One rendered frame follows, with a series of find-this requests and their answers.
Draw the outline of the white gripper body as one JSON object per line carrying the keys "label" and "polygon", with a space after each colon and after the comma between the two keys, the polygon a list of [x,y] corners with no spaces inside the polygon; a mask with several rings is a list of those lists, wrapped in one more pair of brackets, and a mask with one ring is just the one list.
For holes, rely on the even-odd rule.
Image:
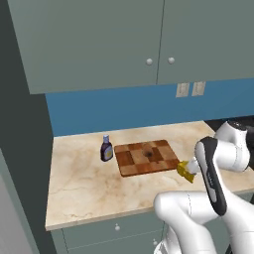
{"label": "white gripper body", "polygon": [[187,168],[192,175],[200,172],[200,167],[196,157],[193,157],[191,160],[189,160]]}

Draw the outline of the grey-green lower drawer front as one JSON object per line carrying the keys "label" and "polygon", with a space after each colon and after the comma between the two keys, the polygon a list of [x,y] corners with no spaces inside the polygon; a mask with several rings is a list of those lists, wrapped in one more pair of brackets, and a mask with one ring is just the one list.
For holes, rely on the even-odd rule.
{"label": "grey-green lower drawer front", "polygon": [[91,244],[83,247],[70,248],[68,254],[154,254],[155,239],[161,241],[162,231],[142,233],[107,242]]}

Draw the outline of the dark purple condiment bottle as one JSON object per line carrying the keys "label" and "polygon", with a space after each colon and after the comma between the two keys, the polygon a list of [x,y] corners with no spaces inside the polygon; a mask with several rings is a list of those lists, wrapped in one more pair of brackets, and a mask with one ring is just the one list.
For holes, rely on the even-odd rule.
{"label": "dark purple condiment bottle", "polygon": [[103,143],[100,148],[100,159],[103,162],[107,162],[107,161],[111,160],[112,157],[113,157],[112,144],[109,141],[109,136],[104,135],[103,136]]}

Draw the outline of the white wall socket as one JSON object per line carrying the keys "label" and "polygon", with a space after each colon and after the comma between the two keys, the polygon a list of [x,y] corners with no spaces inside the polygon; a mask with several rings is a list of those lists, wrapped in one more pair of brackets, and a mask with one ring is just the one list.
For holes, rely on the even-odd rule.
{"label": "white wall socket", "polygon": [[177,85],[176,97],[187,97],[189,95],[190,84],[188,82]]}
{"label": "white wall socket", "polygon": [[202,96],[204,95],[205,82],[199,81],[195,82],[192,87],[192,96]]}

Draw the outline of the yellow cheese wedge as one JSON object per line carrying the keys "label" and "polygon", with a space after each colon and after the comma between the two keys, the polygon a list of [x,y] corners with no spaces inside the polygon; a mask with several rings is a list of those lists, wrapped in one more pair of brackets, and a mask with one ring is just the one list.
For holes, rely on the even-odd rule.
{"label": "yellow cheese wedge", "polygon": [[177,172],[180,176],[184,177],[190,183],[193,183],[194,175],[188,170],[188,161],[179,162],[177,165]]}

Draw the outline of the checkered wooden cutting board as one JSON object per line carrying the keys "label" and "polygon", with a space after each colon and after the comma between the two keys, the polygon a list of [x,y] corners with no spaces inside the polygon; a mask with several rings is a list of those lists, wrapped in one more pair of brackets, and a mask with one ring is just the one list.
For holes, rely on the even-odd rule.
{"label": "checkered wooden cutting board", "polygon": [[175,170],[180,162],[167,140],[118,145],[114,154],[122,177]]}

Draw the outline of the grey-green wide cupboard door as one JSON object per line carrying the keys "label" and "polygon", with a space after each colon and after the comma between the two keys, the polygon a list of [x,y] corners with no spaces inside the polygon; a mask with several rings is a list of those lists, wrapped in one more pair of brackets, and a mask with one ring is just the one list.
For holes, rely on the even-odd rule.
{"label": "grey-green wide cupboard door", "polygon": [[7,1],[31,93],[156,82],[164,0]]}

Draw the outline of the dark grey-green tall cupboard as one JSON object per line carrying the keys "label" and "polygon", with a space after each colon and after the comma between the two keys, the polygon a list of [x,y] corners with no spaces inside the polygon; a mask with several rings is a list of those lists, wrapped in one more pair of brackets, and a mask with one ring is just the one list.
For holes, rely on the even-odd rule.
{"label": "dark grey-green tall cupboard", "polygon": [[0,149],[40,254],[57,254],[45,218],[53,144],[46,97],[29,92],[7,0],[0,0]]}

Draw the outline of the grey-green drawer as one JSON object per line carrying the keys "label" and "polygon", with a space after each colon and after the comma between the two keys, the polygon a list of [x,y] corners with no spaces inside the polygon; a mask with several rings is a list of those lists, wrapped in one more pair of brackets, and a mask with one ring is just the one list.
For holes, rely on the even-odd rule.
{"label": "grey-green drawer", "polygon": [[68,249],[161,230],[163,221],[151,212],[87,223],[63,229]]}
{"label": "grey-green drawer", "polygon": [[142,233],[107,242],[91,244],[83,247],[70,248],[68,254],[154,254],[155,239],[161,241],[162,231]]}

